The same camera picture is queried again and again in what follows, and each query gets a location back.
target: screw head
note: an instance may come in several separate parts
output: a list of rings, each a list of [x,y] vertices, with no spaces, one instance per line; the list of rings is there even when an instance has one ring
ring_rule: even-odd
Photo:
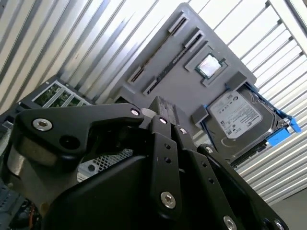
[[[136,116],[140,115],[139,111],[136,111],[135,109],[131,109],[131,112],[133,115],[136,115]]]
[[[236,224],[229,216],[223,217],[224,224],[228,228],[228,230],[236,230]]]
[[[52,123],[46,119],[38,118],[32,122],[34,128],[39,131],[48,131],[52,128]]]
[[[162,192],[160,198],[165,207],[169,209],[175,208],[176,200],[172,194],[170,194],[169,192]]]
[[[187,134],[186,130],[184,128],[179,129],[183,134]]]
[[[166,124],[167,123],[167,121],[164,119],[164,118],[160,118],[160,121],[163,123],[163,124]]]
[[[210,147],[205,147],[205,149],[208,151],[208,153],[213,153],[213,150]]]
[[[279,221],[275,220],[274,222],[275,222],[276,226],[278,227],[278,229],[284,230],[282,224]]]

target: white corrugated panel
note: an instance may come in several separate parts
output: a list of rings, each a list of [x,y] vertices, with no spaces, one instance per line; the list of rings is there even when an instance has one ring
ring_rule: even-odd
[[[13,0],[0,18],[0,113],[55,74],[103,103],[180,0]],[[190,0],[303,132],[237,171],[273,204],[307,187],[307,39],[284,1]]]

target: gray panel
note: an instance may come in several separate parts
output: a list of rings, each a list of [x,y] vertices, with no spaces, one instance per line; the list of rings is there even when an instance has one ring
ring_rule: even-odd
[[[223,65],[206,79],[195,68],[209,53]],[[137,70],[142,70],[142,73],[137,81],[132,82]],[[128,80],[130,86],[127,88],[138,95],[133,101],[136,105],[146,108],[156,96],[161,96],[190,117],[201,105],[210,104],[225,92],[225,83],[238,71],[250,83],[256,82],[255,76],[197,13],[188,5],[181,4],[133,62],[111,95],[118,98],[117,91]],[[159,78],[163,79],[149,93]],[[197,132],[195,127],[187,129]]]

